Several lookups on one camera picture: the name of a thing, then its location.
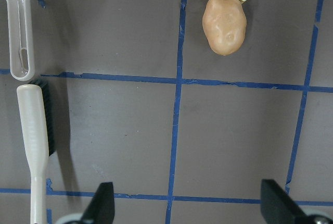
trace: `white pan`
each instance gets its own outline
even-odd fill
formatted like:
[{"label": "white pan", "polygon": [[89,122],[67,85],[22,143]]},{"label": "white pan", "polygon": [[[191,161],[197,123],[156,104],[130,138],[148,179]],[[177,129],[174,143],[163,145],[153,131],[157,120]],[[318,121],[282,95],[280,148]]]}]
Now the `white pan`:
[{"label": "white pan", "polygon": [[10,73],[20,81],[34,76],[30,0],[6,0],[8,8]]}]

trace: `black bristles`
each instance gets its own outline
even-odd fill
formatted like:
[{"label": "black bristles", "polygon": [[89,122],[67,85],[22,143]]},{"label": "black bristles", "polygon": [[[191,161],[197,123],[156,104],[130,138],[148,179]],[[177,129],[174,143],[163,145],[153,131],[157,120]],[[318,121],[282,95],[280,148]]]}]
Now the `black bristles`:
[{"label": "black bristles", "polygon": [[42,89],[47,129],[48,155],[50,156],[55,151],[55,140],[53,136],[52,106],[48,82],[42,79],[36,79],[30,81],[29,84],[37,85]]}]

